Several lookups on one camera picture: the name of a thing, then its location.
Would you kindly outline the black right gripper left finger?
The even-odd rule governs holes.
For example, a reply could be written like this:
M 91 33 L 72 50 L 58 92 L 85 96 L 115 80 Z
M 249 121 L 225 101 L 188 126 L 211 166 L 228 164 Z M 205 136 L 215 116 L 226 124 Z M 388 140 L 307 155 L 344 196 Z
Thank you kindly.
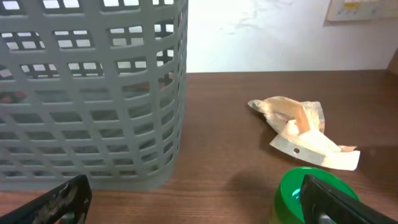
M 1 216 L 6 224 L 84 224 L 92 200 L 86 175 L 78 175 L 29 203 Z

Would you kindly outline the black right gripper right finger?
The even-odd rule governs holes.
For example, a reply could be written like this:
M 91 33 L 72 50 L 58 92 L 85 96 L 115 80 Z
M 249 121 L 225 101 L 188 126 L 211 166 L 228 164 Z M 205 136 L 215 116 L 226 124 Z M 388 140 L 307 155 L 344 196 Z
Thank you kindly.
M 397 221 L 310 174 L 304 176 L 300 204 L 304 222 L 309 224 L 397 224 Z

